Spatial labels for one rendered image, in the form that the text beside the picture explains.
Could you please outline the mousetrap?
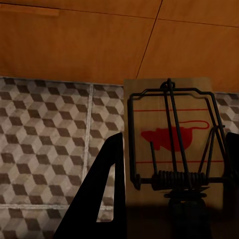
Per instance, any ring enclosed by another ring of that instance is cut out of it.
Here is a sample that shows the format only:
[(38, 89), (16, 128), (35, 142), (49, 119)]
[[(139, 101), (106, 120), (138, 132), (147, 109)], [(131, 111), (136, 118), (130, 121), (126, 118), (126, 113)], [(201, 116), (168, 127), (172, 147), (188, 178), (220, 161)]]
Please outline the mousetrap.
[(208, 77), (124, 79), (127, 239), (239, 239), (239, 173)]

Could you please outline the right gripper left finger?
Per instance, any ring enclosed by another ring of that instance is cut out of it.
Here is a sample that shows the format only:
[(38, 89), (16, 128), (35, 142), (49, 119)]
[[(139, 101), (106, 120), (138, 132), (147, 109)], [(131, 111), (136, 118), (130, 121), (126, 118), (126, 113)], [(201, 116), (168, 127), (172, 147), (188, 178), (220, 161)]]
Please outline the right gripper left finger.
[[(113, 164), (115, 164), (114, 219), (111, 222), (97, 222)], [(127, 239), (121, 132), (105, 141), (52, 239)]]

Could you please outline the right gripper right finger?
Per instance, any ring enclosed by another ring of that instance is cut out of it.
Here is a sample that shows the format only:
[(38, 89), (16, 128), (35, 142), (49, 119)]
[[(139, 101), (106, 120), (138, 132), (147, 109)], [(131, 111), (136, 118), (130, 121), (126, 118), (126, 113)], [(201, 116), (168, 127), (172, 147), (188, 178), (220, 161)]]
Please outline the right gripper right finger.
[(227, 139), (235, 162), (236, 169), (239, 173), (239, 134), (228, 132)]

